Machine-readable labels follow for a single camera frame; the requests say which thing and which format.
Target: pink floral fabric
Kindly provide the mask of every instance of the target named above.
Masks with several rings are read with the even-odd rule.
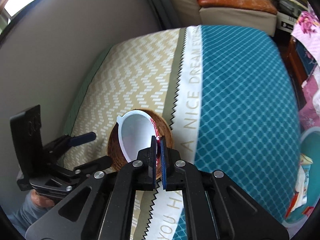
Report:
[[[299,111],[300,123],[305,130],[320,126],[320,67],[316,66],[302,88],[306,105]]]
[[[291,35],[303,44],[316,62],[320,62],[320,22],[313,11],[301,13]]]
[[[320,22],[313,9],[308,5],[308,12],[302,12],[293,27],[291,35],[306,48],[307,56],[314,61],[314,68],[302,84],[306,105],[299,111],[299,118],[304,129],[320,126]]]

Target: wooden bowl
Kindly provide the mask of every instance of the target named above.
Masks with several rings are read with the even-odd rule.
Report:
[[[154,111],[150,109],[135,109],[141,110],[151,116],[151,118],[156,122],[157,129],[160,136],[165,136],[165,140],[167,142],[168,148],[173,148],[173,138],[171,134],[171,130],[167,125],[166,121],[156,114]],[[112,131],[109,136],[108,140],[108,147],[107,147],[107,155],[110,156],[113,160],[112,168],[115,171],[119,171],[125,164],[127,164],[127,160],[125,159],[122,150],[119,144],[119,137],[118,137],[118,123],[114,125]],[[161,177],[161,165],[159,164],[156,168],[156,178],[159,179]]]

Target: red label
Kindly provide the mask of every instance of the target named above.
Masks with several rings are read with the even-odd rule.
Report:
[[[307,207],[302,214],[306,215],[307,217],[309,217],[311,215],[311,213],[313,212],[314,207]]]
[[[150,120],[151,120],[151,122],[152,122],[152,124],[153,124],[153,127],[154,127],[155,131],[156,131],[156,140],[157,140],[158,142],[160,142],[160,136],[159,136],[158,129],[157,129],[157,126],[156,126],[156,122],[153,121],[152,118],[150,118]]]
[[[298,194],[299,194],[298,192],[296,192],[296,193],[294,194],[294,196],[293,196],[293,198],[292,198],[292,200],[291,200],[291,202],[290,202],[290,206],[289,206],[289,208],[288,208],[288,210],[287,210],[287,213],[286,213],[285,216],[284,216],[285,219],[287,219],[288,216],[290,215],[291,210],[292,210],[292,208],[294,207],[294,204],[295,204],[296,201],[297,201]]]

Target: zigzag edge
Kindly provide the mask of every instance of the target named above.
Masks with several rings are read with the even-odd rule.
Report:
[[[184,37],[183,37],[183,45],[182,45],[182,50],[181,50],[181,58],[180,58],[180,64],[179,64],[179,71],[178,71],[178,76],[177,76],[177,86],[176,86],[176,91],[175,91],[175,97],[174,97],[174,107],[172,108],[172,113],[171,113],[171,118],[170,121],[171,123],[169,124],[170,129],[172,130],[172,125],[174,123],[173,119],[175,118],[175,116],[173,115],[176,111],[175,111],[175,107],[177,106],[177,96],[178,96],[178,91],[179,91],[179,82],[180,82],[180,77],[181,77],[181,71],[182,71],[182,64],[183,64],[183,60],[184,60],[184,54],[185,54],[185,50],[186,50],[186,39],[187,39],[187,28],[185,29],[184,32]]]
[[[151,221],[150,221],[150,220],[153,219],[153,217],[152,217],[152,215],[153,215],[152,211],[153,211],[153,206],[155,205],[154,201],[157,199],[156,194],[159,193],[158,188],[160,188],[159,182],[157,182],[156,184],[157,184],[156,193],[153,194],[153,197],[154,197],[154,198],[151,200],[151,201],[152,201],[152,204],[150,205],[151,210],[149,210],[149,213],[150,213],[149,216],[150,216],[150,218],[148,218],[148,223],[147,223],[147,226],[146,226],[146,231],[144,231],[144,235],[143,235],[143,239],[142,239],[142,240],[146,240],[146,236],[148,235],[147,232],[149,232],[149,229],[148,229],[148,228],[150,228],[149,224],[151,224]]]

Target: blue sleeve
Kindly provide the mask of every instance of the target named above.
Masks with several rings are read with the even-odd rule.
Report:
[[[26,196],[22,207],[15,213],[8,215],[9,220],[14,227],[25,236],[29,226],[42,217],[49,208],[39,208],[31,201],[31,192]]]

